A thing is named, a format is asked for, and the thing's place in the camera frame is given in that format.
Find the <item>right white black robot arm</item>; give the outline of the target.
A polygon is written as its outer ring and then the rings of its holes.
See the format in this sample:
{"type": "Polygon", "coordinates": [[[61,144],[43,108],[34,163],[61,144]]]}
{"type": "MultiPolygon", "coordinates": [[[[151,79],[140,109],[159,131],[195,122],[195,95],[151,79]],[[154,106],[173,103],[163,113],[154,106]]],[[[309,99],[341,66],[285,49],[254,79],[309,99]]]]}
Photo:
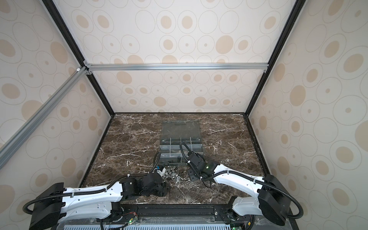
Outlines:
{"type": "Polygon", "coordinates": [[[236,215],[262,215],[279,226],[284,226],[287,219],[303,217],[302,205],[286,191],[276,177],[270,174],[265,177],[253,176],[216,161],[206,161],[184,142],[179,144],[179,148],[194,177],[204,185],[206,182],[222,184],[249,195],[246,198],[235,197],[230,202],[231,212],[236,215]]]}

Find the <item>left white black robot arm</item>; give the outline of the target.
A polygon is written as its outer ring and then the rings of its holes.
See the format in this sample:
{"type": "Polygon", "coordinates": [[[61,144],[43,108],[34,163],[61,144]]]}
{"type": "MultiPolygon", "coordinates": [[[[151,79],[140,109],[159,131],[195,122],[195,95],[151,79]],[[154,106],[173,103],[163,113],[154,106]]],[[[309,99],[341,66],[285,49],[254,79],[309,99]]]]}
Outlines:
{"type": "Polygon", "coordinates": [[[31,215],[31,230],[55,228],[66,220],[96,218],[120,220],[122,201],[141,196],[166,196],[168,185],[158,165],[161,153],[153,158],[153,166],[146,174],[126,175],[108,185],[85,188],[64,187],[56,183],[37,198],[24,204],[22,211],[31,215]]]}

